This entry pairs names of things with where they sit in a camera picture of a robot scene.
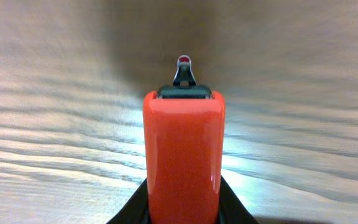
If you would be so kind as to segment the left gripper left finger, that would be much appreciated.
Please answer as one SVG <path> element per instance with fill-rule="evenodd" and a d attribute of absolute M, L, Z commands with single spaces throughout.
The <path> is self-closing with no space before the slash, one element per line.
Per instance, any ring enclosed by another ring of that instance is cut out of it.
<path fill-rule="evenodd" d="M 150 224 L 147 180 L 106 224 Z"/>

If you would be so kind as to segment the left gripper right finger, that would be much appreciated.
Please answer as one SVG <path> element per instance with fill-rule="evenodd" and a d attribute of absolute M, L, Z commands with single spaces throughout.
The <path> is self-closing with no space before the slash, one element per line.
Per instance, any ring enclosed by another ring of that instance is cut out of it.
<path fill-rule="evenodd" d="M 247 211 L 223 176 L 221 176 L 219 190 L 218 223 L 259 224 Z"/>

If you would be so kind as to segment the orange stapler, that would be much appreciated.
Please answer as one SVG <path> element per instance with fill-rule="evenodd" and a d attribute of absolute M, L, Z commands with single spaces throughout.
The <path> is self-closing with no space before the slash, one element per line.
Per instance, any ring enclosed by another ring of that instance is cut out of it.
<path fill-rule="evenodd" d="M 152 223 L 216 223 L 224 97 L 197 84 L 181 55 L 171 85 L 144 98 L 147 192 Z"/>

